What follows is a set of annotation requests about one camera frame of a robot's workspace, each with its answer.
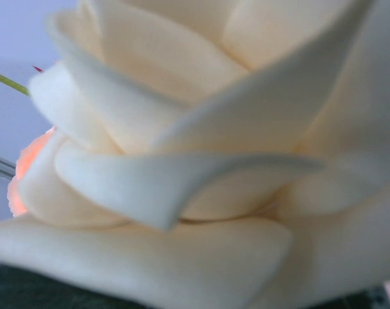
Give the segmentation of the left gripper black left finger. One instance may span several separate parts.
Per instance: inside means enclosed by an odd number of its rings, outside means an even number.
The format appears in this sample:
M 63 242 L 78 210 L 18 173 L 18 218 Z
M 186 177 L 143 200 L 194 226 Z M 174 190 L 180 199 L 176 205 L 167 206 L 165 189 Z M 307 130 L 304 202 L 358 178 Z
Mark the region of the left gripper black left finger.
M 0 264 L 0 309 L 145 308 L 134 301 L 102 295 Z

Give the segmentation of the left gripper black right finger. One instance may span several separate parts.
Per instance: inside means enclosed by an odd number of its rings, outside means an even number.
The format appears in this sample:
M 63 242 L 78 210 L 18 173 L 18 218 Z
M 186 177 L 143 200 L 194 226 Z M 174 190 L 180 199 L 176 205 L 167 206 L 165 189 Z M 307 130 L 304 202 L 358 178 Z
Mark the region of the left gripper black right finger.
M 338 308 L 390 309 L 390 298 L 383 285 L 346 295 L 339 299 Z

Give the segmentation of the white small rose stem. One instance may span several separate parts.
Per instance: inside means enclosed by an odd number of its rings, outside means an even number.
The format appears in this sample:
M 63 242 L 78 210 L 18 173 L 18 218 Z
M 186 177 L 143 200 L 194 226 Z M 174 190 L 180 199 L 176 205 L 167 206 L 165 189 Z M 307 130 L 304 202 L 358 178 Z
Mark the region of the white small rose stem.
M 390 279 L 390 1 L 79 1 L 0 261 L 155 308 Z

